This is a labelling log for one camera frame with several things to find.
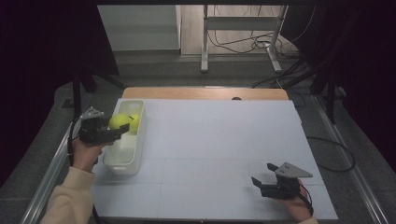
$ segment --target beige sleeve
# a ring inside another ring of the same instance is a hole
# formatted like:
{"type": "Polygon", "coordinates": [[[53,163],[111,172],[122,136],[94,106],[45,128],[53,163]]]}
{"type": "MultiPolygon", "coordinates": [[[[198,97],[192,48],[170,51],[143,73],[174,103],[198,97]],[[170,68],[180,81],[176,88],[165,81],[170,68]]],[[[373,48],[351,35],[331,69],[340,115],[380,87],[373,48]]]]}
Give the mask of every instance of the beige sleeve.
{"type": "Polygon", "coordinates": [[[307,219],[306,221],[299,222],[298,224],[318,224],[318,221],[316,218],[311,217],[311,218],[307,219]]]}
{"type": "Polygon", "coordinates": [[[41,223],[88,223],[93,207],[91,185],[94,179],[94,174],[70,167],[62,185],[55,187],[50,195],[41,223]]]}

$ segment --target yellow-green ball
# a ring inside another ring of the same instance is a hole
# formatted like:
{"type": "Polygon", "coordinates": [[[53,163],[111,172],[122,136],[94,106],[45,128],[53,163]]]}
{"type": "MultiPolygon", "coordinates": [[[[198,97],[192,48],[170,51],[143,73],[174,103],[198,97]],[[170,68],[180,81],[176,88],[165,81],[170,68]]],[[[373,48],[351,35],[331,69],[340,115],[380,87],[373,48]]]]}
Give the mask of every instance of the yellow-green ball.
{"type": "Polygon", "coordinates": [[[125,114],[117,114],[111,117],[110,121],[108,122],[108,127],[111,130],[114,129],[119,129],[120,126],[125,125],[125,124],[130,124],[131,125],[132,119],[128,117],[128,115],[125,114]]]}
{"type": "Polygon", "coordinates": [[[140,115],[132,114],[131,118],[132,118],[132,121],[131,121],[131,125],[130,125],[130,131],[137,132],[137,129],[139,128],[139,123],[140,123],[140,115]]]}

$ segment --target plastic container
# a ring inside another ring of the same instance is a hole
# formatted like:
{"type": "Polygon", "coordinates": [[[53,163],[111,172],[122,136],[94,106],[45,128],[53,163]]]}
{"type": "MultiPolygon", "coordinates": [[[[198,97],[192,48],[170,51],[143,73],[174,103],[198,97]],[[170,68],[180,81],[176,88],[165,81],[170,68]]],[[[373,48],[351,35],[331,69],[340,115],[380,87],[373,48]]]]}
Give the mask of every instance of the plastic container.
{"type": "Polygon", "coordinates": [[[135,175],[139,172],[145,140],[147,115],[141,100],[119,99],[114,114],[138,115],[140,122],[137,130],[124,133],[120,140],[106,147],[103,163],[115,175],[135,175]]]}

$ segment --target black stand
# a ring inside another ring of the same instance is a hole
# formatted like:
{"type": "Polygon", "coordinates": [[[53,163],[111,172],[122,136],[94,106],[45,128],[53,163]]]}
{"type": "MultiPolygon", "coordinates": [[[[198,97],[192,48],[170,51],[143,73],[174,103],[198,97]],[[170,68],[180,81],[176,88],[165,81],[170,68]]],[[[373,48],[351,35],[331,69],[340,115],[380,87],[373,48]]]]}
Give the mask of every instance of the black stand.
{"type": "Polygon", "coordinates": [[[312,77],[315,74],[318,74],[315,78],[314,82],[312,83],[310,90],[312,94],[320,94],[323,89],[327,85],[327,104],[326,104],[326,113],[332,123],[334,121],[333,115],[333,108],[334,108],[334,96],[335,96],[335,76],[336,73],[334,72],[333,66],[335,62],[335,58],[339,53],[341,47],[346,41],[347,36],[349,35],[352,27],[356,23],[357,19],[359,18],[362,12],[361,6],[354,6],[352,8],[352,13],[349,16],[345,26],[343,27],[340,35],[336,39],[333,47],[331,48],[329,54],[325,58],[325,60],[320,63],[317,67],[313,68],[312,70],[306,72],[305,74],[300,75],[299,77],[295,78],[294,80],[287,82],[286,84],[282,85],[283,89],[290,88],[295,84],[305,80],[306,78],[312,77]]]}

